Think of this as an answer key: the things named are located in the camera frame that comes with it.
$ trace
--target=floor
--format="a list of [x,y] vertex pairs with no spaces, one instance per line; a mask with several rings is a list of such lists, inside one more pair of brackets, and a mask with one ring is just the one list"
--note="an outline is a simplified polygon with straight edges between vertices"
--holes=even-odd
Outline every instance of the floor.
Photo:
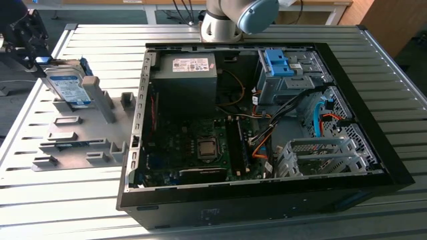
[[[53,11],[50,10],[41,10],[40,14],[49,34],[48,45],[50,50],[56,45],[68,23],[146,24],[145,13],[138,10],[62,10],[57,12],[58,19],[50,19],[53,16]],[[158,24],[176,24],[180,22],[177,18],[168,18],[166,14],[177,17],[173,12],[157,11]],[[411,41],[395,60],[400,66],[404,66],[405,73],[419,89],[423,93],[427,93],[427,46],[416,44],[416,41]],[[8,96],[0,97],[0,144],[8,134],[33,86],[33,83],[28,82],[28,80],[34,81],[36,79],[25,72],[9,70],[0,63],[0,86],[5,86],[9,90]]]

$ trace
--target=sticker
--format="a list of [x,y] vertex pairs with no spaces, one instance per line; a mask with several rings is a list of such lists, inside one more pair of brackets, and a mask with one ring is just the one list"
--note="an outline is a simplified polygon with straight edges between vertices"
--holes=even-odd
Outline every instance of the sticker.
[[264,167],[269,173],[273,171],[273,166],[269,164],[269,162],[265,161]]
[[172,72],[209,71],[206,58],[176,58],[172,64]]
[[90,103],[90,98],[80,86],[77,76],[50,76],[49,79],[65,102],[80,106]]
[[288,66],[290,67],[290,69],[302,69],[302,67],[301,67],[301,65],[298,63],[289,64]]
[[258,97],[257,96],[252,96],[252,104],[253,105],[258,104]]
[[200,212],[200,219],[205,221],[212,221],[217,219],[220,216],[220,209],[213,208],[213,209],[202,209]]

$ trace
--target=blue cable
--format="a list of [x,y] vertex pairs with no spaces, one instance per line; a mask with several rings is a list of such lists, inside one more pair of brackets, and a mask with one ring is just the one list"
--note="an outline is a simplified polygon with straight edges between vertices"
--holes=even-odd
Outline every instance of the blue cable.
[[325,104],[325,102],[320,101],[320,102],[316,103],[316,105],[313,107],[312,124],[313,124],[313,133],[314,133],[316,138],[321,137],[320,127],[318,127],[318,108],[324,104]]

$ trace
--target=wooden cabinet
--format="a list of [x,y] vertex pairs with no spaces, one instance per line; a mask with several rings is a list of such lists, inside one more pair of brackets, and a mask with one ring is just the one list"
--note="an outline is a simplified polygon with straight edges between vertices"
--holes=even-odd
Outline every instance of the wooden cabinet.
[[352,0],[340,25],[364,25],[395,57],[427,22],[427,0]]

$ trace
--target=yellow cable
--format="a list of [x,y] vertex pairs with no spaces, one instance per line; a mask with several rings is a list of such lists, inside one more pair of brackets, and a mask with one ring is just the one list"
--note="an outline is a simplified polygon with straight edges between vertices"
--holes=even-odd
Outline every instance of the yellow cable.
[[230,71],[228,71],[228,70],[225,70],[225,69],[222,69],[221,71],[225,72],[225,73],[228,73],[228,74],[233,77],[233,79],[237,81],[237,83],[238,83],[238,85],[240,85],[240,87],[241,87],[241,94],[240,94],[240,97],[238,97],[238,99],[237,99],[236,101],[216,104],[216,106],[221,106],[221,107],[222,107],[222,106],[233,105],[233,104],[236,104],[237,102],[240,102],[240,100],[242,99],[242,97],[244,97],[244,95],[245,95],[245,88],[244,88],[244,86],[242,86],[241,81],[238,80],[238,78],[236,77],[236,75],[234,75]]

